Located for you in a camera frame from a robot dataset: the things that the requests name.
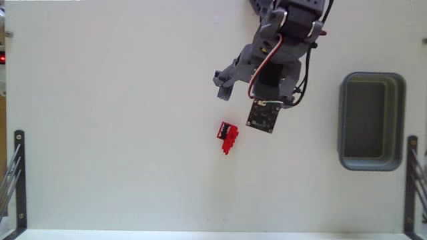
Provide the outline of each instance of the red wire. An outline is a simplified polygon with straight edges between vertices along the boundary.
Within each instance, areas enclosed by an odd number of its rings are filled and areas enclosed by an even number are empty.
[[[270,53],[268,53],[267,57],[264,59],[264,61],[262,61],[261,65],[256,69],[255,73],[252,75],[249,81],[249,89],[248,89],[248,97],[250,99],[255,98],[254,96],[251,95],[252,87],[254,86],[254,83],[255,83],[255,78],[260,74],[261,70],[266,66],[267,62],[279,51],[280,47],[283,44],[283,40],[284,38],[282,34],[279,33],[278,44],[276,44],[273,50]]]

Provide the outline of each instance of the metal bracket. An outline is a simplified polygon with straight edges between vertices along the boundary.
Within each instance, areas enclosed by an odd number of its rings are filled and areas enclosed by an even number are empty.
[[[14,240],[27,230],[27,191],[25,186],[25,135],[24,131],[18,130],[14,134],[16,159],[20,159],[16,168],[20,171],[17,178],[15,196],[16,196],[16,219],[17,228],[3,240]]]
[[[415,194],[417,193],[420,200],[423,202],[423,194],[417,186],[417,180],[421,184],[421,188],[424,190],[423,179],[420,175],[422,172],[417,172],[419,168],[419,162],[416,158],[418,147],[417,136],[410,136],[408,138],[408,146],[406,152],[406,184],[405,184],[405,210],[404,210],[404,234],[412,240],[422,240],[414,230],[415,220]]]

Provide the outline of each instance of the gray bin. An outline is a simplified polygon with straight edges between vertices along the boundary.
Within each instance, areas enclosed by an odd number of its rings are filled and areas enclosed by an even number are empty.
[[[402,161],[406,84],[395,73],[352,73],[341,86],[341,164],[393,171]]]

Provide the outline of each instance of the red lego piece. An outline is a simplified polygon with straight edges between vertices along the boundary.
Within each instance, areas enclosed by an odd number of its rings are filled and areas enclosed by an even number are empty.
[[[230,149],[234,146],[234,142],[239,135],[239,129],[232,124],[222,122],[220,130],[218,131],[217,138],[224,140],[222,144],[222,150],[226,155],[230,152]]]

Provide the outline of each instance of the screw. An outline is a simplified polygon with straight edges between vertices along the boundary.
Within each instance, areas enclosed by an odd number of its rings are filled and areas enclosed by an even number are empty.
[[[8,38],[12,38],[13,37],[13,32],[12,31],[6,31],[5,32],[5,36]]]

